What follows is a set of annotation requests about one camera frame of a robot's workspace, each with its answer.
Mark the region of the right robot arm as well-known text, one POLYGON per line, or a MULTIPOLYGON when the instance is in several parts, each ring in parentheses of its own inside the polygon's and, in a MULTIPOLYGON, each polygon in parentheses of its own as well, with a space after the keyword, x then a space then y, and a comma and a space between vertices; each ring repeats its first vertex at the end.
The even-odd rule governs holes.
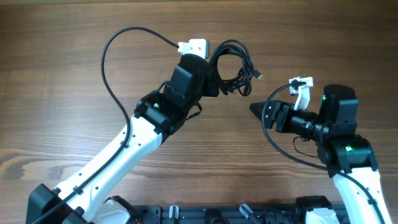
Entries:
POLYGON ((344 85, 323 89, 318 113, 307 111, 311 84, 292 82, 276 89, 266 101, 249 109, 261 120, 265 137, 285 157, 300 164, 325 170, 333 179, 351 223, 390 223, 381 190, 379 164, 370 142, 356 134, 358 99, 344 85), (294 133, 305 141, 315 141, 320 165, 301 160, 281 149, 269 136, 294 133))

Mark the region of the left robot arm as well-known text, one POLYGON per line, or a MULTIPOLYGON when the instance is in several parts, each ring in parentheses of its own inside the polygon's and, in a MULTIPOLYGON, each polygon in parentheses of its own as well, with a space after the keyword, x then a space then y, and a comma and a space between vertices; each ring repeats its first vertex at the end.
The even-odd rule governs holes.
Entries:
POLYGON ((27 223, 88 223, 121 179, 192 118, 211 76, 201 56, 184 54, 163 90, 139 100, 121 132, 86 166, 54 189, 40 184, 29 195, 27 223))

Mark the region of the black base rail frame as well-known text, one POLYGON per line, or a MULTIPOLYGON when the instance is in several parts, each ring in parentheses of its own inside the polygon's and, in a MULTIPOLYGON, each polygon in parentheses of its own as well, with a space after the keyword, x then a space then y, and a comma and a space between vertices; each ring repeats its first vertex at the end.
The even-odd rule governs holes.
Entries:
MULTIPOLYGON (((293 204, 280 204, 266 207, 249 207, 259 223, 303 223, 296 216, 293 204)), ((245 217, 237 205, 225 207, 180 207, 178 217, 170 214, 169 207, 158 205, 134 206, 138 220, 136 223, 252 223, 245 217)))

